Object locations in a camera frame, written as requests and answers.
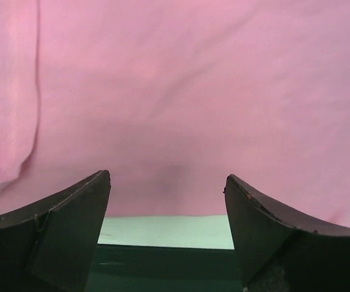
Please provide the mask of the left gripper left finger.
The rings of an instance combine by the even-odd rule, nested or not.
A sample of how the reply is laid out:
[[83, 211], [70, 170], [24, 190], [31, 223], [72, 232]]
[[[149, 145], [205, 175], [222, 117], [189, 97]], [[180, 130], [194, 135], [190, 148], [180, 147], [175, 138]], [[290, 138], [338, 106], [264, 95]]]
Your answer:
[[0, 291], [84, 291], [111, 189], [101, 170], [0, 215]]

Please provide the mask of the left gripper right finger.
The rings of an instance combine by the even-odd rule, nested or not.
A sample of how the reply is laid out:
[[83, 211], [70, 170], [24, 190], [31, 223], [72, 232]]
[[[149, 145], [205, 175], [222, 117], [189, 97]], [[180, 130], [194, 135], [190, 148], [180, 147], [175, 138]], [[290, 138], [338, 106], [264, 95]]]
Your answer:
[[227, 177], [225, 205], [244, 291], [350, 291], [350, 228]]

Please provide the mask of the pink t shirt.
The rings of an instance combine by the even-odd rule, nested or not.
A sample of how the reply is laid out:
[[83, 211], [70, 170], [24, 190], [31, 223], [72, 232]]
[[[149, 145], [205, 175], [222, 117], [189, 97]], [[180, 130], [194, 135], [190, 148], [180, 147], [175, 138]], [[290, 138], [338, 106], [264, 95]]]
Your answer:
[[350, 1], [0, 1], [0, 214], [98, 170], [110, 216], [235, 174], [350, 227]]

